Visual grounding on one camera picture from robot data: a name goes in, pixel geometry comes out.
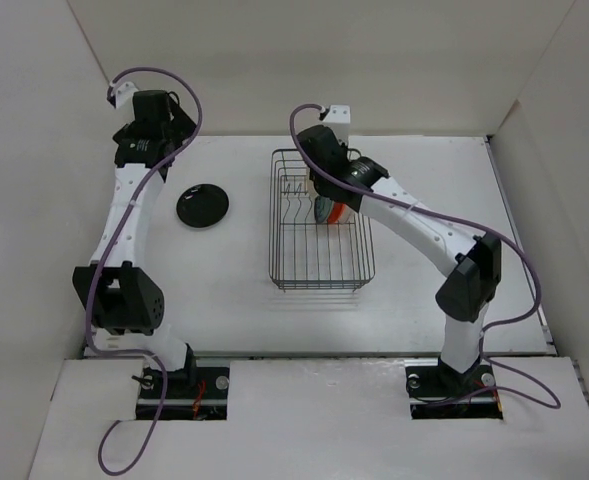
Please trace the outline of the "blue patterned plate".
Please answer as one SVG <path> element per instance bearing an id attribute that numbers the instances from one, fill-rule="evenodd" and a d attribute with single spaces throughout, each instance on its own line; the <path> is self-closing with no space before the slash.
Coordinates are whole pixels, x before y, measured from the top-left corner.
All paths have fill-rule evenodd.
<path id="1" fill-rule="evenodd" d="M 314 199 L 313 213 L 314 219 L 317 224 L 330 223 L 332 217 L 335 202 L 323 196 L 317 196 Z"/>

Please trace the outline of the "orange plate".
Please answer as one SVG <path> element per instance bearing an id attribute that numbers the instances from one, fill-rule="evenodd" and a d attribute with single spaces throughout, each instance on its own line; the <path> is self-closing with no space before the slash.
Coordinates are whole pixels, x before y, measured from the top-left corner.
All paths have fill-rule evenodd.
<path id="1" fill-rule="evenodd" d="M 327 216 L 327 224 L 343 224 L 350 218 L 351 210 L 343 203 L 333 202 Z"/>

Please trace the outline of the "clear glass plate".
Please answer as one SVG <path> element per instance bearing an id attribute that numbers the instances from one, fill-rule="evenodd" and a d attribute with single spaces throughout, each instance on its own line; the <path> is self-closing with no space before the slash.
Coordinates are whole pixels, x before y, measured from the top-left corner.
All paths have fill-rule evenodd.
<path id="1" fill-rule="evenodd" d="M 343 221 L 344 222 L 351 222 L 354 220 L 354 218 L 357 215 L 358 215 L 358 213 L 355 212 L 351 207 L 346 206 L 345 211 L 344 211 L 344 215 L 343 215 Z"/>

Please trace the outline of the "cream plate with flowers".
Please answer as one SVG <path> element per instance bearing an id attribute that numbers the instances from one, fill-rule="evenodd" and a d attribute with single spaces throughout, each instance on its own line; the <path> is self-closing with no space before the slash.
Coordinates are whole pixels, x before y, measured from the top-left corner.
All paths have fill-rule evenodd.
<path id="1" fill-rule="evenodd" d="M 314 181 L 311 177 L 310 172 L 308 172 L 305 176 L 305 187 L 306 187 L 306 193 L 307 193 L 308 197 L 311 200 L 314 200 L 318 196 L 318 194 L 316 192 Z"/>

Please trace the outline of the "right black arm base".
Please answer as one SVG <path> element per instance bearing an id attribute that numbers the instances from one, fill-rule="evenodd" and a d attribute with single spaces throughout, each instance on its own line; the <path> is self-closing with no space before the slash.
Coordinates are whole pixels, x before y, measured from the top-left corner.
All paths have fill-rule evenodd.
<path id="1" fill-rule="evenodd" d="M 412 365 L 405 369 L 406 391 L 413 420 L 502 420 L 498 393 L 478 390 L 495 385 L 492 368 L 480 364 L 460 376 L 441 365 Z"/>

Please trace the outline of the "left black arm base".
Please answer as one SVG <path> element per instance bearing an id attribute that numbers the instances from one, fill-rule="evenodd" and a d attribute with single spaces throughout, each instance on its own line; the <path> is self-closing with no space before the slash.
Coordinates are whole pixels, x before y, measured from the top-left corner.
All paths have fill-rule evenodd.
<path id="1" fill-rule="evenodd" d="M 161 421 L 222 421 L 227 419 L 230 369 L 223 366 L 198 366 L 195 382 L 190 384 L 178 372 L 171 372 Z M 135 406 L 137 420 L 152 420 L 155 416 L 162 378 L 158 370 L 146 367 L 140 376 L 133 376 L 140 384 Z"/>

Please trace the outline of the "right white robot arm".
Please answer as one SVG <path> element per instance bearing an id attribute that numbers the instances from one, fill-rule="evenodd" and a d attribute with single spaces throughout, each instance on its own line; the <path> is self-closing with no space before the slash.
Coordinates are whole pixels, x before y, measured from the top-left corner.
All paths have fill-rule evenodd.
<path id="1" fill-rule="evenodd" d="M 468 387 L 480 364 L 479 340 L 502 274 L 502 243 L 494 234 L 472 235 L 391 200 L 410 201 L 389 172 L 369 157 L 349 158 L 324 125 L 296 135 L 309 158 L 309 178 L 320 197 L 343 204 L 387 227 L 430 260 L 444 276 L 435 295 L 444 312 L 445 337 L 436 369 L 439 387 L 452 395 Z"/>

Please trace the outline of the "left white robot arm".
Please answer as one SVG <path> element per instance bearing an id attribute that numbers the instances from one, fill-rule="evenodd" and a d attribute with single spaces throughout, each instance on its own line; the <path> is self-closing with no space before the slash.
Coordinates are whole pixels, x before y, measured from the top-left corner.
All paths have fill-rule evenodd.
<path id="1" fill-rule="evenodd" d="M 164 323 L 164 294 L 145 272 L 144 257 L 154 205 L 171 166 L 166 158 L 191 137 L 196 124 L 173 92 L 140 91 L 126 83 L 114 102 L 128 107 L 133 118 L 113 136 L 115 185 L 108 217 L 88 265 L 74 269 L 72 283 L 91 315 L 95 347 L 156 354 L 160 361 L 153 373 L 165 369 L 165 387 L 184 397 L 197 387 L 194 354 Z"/>

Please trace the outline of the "black plate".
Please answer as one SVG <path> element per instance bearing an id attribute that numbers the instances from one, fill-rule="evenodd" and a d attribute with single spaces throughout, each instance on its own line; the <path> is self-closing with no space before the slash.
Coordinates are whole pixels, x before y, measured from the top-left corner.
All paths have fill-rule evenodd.
<path id="1" fill-rule="evenodd" d="M 203 229 L 220 222 L 228 212 L 230 201 L 227 193 L 210 183 L 194 185 L 178 198 L 175 211 L 186 226 Z"/>

